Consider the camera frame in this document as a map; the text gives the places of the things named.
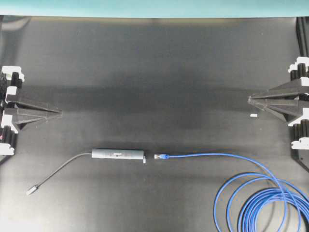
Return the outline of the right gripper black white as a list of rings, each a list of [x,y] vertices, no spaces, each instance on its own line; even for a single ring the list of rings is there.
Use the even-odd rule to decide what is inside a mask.
[[[290,65],[290,82],[255,93],[248,98],[254,107],[269,112],[292,128],[293,159],[309,169],[309,58],[298,57]]]

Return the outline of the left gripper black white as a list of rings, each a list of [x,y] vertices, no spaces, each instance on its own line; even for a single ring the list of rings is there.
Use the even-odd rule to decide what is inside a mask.
[[[62,111],[48,102],[28,98],[17,90],[25,81],[19,66],[0,69],[0,163],[16,152],[18,133],[27,124],[47,122],[62,116]]]

